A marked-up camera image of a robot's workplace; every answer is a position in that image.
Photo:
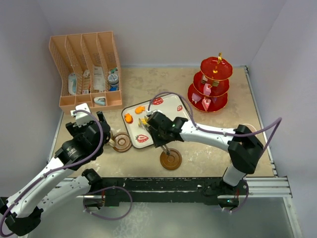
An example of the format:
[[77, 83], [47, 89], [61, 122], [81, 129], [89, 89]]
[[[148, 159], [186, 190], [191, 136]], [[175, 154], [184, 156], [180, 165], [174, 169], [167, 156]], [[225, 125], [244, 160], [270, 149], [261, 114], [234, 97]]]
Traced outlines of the orange fish cake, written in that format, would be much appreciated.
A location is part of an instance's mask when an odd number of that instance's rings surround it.
[[131, 114], [127, 113], [124, 115], [124, 120], [126, 121], [126, 123], [132, 123], [133, 122], [133, 117]]
[[145, 106], [138, 106], [136, 109], [135, 109], [135, 113], [136, 114], [141, 114], [142, 112], [144, 112], [146, 109], [145, 109]]

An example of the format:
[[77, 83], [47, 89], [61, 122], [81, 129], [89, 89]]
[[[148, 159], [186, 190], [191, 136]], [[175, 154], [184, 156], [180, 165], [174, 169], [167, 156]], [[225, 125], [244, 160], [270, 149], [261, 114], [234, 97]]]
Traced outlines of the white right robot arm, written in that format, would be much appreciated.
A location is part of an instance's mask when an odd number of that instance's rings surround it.
[[232, 194], [244, 176], [255, 172], [263, 153], [263, 144], [245, 125], [212, 127], [182, 117], [171, 120], [160, 111], [148, 116], [147, 124], [155, 147], [163, 147], [172, 141], [197, 142], [227, 152], [231, 165], [220, 182], [220, 188], [226, 194]]

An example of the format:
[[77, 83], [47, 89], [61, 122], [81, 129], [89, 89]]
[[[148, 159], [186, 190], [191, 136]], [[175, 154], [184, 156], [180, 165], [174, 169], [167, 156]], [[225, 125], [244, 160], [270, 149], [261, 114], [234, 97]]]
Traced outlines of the beige ceramic mug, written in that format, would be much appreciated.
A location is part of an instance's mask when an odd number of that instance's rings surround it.
[[114, 141], [114, 137], [111, 136], [111, 138], [108, 141], [108, 145], [114, 148], [116, 146], [116, 142]]

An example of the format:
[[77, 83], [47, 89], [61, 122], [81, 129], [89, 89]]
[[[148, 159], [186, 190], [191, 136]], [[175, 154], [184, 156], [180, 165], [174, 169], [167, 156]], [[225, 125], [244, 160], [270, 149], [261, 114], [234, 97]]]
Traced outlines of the metal serving tongs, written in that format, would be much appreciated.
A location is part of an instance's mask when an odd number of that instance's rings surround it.
[[[149, 125], [147, 127], [142, 127], [144, 130], [146, 130], [147, 132], [149, 132]], [[170, 155], [170, 149], [166, 146], [166, 145], [163, 145], [161, 146], [161, 149], [163, 150], [163, 152], [166, 154], [166, 155]]]

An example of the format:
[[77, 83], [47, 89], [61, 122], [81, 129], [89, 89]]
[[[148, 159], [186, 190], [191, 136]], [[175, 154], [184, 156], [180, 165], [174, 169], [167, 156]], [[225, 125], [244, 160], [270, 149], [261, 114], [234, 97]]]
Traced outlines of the yellow toy cake slice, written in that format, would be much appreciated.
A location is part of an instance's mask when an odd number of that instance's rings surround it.
[[148, 124], [147, 124], [147, 121], [145, 118], [139, 118], [138, 119], [138, 126], [139, 127], [147, 127]]

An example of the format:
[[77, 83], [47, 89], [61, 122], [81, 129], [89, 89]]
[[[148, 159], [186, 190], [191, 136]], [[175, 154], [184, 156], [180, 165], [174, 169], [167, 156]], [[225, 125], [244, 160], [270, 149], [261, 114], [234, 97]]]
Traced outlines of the coral toy cake slice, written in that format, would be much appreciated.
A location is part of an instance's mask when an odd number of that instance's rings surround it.
[[203, 108], [206, 112], [208, 111], [210, 104], [211, 104], [211, 99], [209, 99], [209, 98], [202, 99], [202, 105], [203, 105]]

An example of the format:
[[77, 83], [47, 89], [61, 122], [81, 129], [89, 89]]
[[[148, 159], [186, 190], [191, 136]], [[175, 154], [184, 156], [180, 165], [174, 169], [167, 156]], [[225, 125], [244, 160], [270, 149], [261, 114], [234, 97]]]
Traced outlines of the brown toy cake slice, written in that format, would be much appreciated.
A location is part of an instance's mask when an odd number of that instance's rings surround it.
[[201, 79], [201, 83], [206, 84], [207, 82], [208, 82], [208, 78], [203, 75]]

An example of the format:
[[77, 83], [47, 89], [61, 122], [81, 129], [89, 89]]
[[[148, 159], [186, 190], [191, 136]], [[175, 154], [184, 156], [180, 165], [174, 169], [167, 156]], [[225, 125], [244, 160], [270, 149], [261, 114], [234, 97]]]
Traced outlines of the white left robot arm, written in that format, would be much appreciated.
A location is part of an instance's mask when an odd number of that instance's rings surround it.
[[57, 187], [82, 165], [100, 156], [104, 144], [110, 140], [110, 126], [102, 112], [93, 116], [87, 110], [76, 110], [76, 115], [86, 122], [81, 124], [77, 119], [66, 124], [72, 139], [62, 144], [45, 168], [24, 188], [0, 199], [0, 224], [6, 225], [12, 235], [21, 237], [30, 233], [50, 209], [68, 198], [101, 191], [102, 179], [94, 169], [86, 169], [69, 185]]

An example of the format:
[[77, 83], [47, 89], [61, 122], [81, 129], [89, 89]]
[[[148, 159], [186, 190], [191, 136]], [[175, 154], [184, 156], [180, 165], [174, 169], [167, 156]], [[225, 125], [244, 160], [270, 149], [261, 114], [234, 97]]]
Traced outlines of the white strawberry tray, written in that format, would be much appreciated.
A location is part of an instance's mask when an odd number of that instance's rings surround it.
[[[121, 113], [124, 125], [132, 141], [132, 145], [136, 149], [146, 148], [154, 144], [150, 134], [138, 126], [138, 119], [146, 117], [146, 111], [142, 112], [141, 114], [135, 113], [135, 109], [138, 106], [145, 106], [145, 109], [147, 109], [149, 102], [150, 101], [147, 100], [132, 106], [128, 106], [124, 108]], [[176, 117], [187, 119], [190, 118], [186, 103], [179, 96], [173, 94], [165, 94], [155, 99], [151, 104], [151, 110], [159, 110], [171, 120], [174, 120]], [[132, 123], [126, 123], [124, 120], [124, 115], [127, 113], [132, 115]]]

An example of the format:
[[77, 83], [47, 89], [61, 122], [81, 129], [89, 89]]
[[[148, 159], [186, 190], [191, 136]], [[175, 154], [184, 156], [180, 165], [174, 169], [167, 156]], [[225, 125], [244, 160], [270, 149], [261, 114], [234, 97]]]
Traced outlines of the purple fuzzy sweet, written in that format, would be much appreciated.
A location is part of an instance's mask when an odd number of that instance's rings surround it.
[[202, 98], [200, 95], [193, 93], [191, 96], [192, 102], [193, 103], [198, 103]]

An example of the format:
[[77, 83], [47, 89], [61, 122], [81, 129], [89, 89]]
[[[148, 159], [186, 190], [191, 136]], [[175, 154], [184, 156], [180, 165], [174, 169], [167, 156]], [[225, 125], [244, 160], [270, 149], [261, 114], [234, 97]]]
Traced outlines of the clear plastic cup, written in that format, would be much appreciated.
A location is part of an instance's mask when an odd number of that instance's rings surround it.
[[244, 123], [243, 125], [247, 126], [252, 132], [255, 132], [257, 130], [252, 124]]

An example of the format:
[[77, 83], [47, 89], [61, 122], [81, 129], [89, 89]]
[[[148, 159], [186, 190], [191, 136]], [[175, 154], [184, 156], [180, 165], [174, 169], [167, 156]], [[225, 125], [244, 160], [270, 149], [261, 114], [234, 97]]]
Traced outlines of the brown coaster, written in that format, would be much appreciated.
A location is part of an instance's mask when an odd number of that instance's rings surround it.
[[169, 155], [165, 152], [161, 153], [160, 163], [165, 169], [173, 171], [180, 167], [182, 163], [182, 156], [178, 150], [170, 149]]
[[126, 152], [132, 146], [130, 137], [126, 132], [119, 132], [115, 134], [112, 139], [114, 141], [113, 149], [117, 152]]

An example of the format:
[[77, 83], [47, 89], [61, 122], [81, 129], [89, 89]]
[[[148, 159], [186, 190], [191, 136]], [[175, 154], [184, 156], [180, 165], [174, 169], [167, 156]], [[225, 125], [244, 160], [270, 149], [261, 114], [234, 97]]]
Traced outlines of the pink toy cake slice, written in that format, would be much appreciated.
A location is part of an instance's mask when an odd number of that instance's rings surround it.
[[209, 96], [211, 94], [211, 89], [212, 89], [212, 86], [210, 84], [204, 84], [204, 95], [207, 95]]

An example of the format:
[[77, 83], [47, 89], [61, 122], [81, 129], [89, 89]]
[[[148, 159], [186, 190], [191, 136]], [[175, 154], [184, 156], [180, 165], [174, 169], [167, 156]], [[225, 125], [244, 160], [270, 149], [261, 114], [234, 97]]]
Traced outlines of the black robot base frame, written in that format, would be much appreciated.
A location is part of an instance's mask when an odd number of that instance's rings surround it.
[[203, 203], [236, 208], [242, 195], [248, 195], [245, 180], [232, 187], [219, 177], [197, 178], [106, 178], [93, 169], [82, 176], [88, 179], [89, 193], [102, 194], [106, 188], [105, 206], [118, 206], [122, 202], [148, 203]]

